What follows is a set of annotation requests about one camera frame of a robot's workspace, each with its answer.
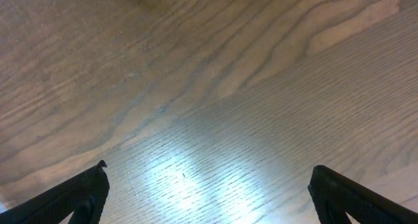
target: black plastic part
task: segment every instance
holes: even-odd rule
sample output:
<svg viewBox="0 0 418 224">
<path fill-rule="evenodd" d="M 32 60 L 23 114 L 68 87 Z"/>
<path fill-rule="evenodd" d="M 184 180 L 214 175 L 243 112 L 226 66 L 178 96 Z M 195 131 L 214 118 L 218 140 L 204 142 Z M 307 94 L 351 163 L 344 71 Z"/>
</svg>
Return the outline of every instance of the black plastic part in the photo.
<svg viewBox="0 0 418 224">
<path fill-rule="evenodd" d="M 349 224 L 347 214 L 364 224 L 418 223 L 418 214 L 319 165 L 308 190 L 322 224 Z"/>
<path fill-rule="evenodd" d="M 104 161 L 0 214 L 0 223 L 59 224 L 71 212 L 70 224 L 99 223 L 110 188 L 102 167 Z"/>
</svg>

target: wood grain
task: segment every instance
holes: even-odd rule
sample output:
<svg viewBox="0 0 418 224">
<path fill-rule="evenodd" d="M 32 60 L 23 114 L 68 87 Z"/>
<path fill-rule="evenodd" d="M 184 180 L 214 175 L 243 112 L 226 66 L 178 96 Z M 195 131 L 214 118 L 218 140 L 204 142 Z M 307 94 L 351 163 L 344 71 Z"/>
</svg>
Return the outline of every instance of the wood grain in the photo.
<svg viewBox="0 0 418 224">
<path fill-rule="evenodd" d="M 104 157 L 103 223 L 303 221 L 416 161 L 411 1 L 1 0 L 0 198 Z"/>
</svg>

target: black object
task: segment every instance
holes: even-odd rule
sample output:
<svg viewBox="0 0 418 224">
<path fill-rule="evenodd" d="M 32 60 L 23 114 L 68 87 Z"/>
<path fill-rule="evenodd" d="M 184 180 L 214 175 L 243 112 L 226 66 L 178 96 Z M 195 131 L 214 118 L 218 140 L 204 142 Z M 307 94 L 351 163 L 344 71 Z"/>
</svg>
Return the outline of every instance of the black object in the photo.
<svg viewBox="0 0 418 224">
<path fill-rule="evenodd" d="M 71 212 L 69 224 L 97 224 L 109 192 L 104 161 L 37 197 L 0 214 L 0 223 L 58 224 Z"/>
<path fill-rule="evenodd" d="M 418 223 L 418 214 L 378 195 L 364 186 L 319 165 L 313 168 L 309 192 L 322 224 Z"/>
</svg>

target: wood plank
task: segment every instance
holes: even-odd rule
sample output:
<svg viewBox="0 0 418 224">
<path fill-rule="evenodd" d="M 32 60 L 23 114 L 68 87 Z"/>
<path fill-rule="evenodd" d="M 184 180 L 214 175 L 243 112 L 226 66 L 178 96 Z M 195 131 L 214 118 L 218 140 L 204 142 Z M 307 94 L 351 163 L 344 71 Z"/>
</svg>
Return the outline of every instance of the wood plank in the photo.
<svg viewBox="0 0 418 224">
<path fill-rule="evenodd" d="M 362 181 L 415 160 L 408 1 L 1 0 L 1 197 L 105 157 L 104 223 L 302 217 L 313 164 Z"/>
</svg>

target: wooden surface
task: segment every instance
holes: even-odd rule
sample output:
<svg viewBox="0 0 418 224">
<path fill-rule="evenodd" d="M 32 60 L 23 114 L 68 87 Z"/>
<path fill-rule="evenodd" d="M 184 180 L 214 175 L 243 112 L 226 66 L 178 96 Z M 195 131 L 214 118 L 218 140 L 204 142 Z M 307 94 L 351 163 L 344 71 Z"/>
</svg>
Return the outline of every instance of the wooden surface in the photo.
<svg viewBox="0 0 418 224">
<path fill-rule="evenodd" d="M 0 199 L 99 159 L 101 223 L 314 222 L 319 163 L 391 187 L 418 162 L 414 2 L 1 0 Z"/>
</svg>

